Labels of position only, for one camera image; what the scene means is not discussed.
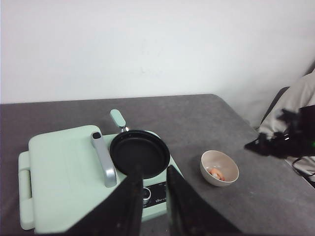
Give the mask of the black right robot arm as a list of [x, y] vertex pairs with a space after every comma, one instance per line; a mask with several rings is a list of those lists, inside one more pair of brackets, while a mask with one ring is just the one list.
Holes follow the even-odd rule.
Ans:
[[244, 148], [263, 156], [279, 159], [315, 155], [315, 107], [306, 106], [292, 112], [282, 109], [277, 119], [285, 123], [284, 132], [275, 132], [269, 138], [260, 132], [258, 137]]

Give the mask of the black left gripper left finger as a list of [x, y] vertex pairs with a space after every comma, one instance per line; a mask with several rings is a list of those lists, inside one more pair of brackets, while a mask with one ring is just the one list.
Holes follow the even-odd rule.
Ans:
[[137, 166], [97, 207], [66, 231], [68, 236], [138, 236], [143, 211], [143, 172]]

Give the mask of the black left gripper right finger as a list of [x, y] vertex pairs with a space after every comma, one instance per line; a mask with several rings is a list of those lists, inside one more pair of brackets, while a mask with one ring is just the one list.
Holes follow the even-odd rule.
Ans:
[[175, 169], [166, 173], [166, 204], [172, 236], [241, 236], [242, 232], [210, 206]]

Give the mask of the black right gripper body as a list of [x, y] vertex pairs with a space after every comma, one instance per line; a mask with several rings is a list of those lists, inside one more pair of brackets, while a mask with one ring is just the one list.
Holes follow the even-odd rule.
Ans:
[[258, 137], [245, 144], [244, 148], [262, 156], [274, 156], [279, 159], [289, 156], [296, 158], [305, 156], [305, 137], [300, 128], [300, 112], [282, 109], [282, 113], [277, 119], [287, 125], [286, 131], [277, 131], [271, 136], [260, 132]]

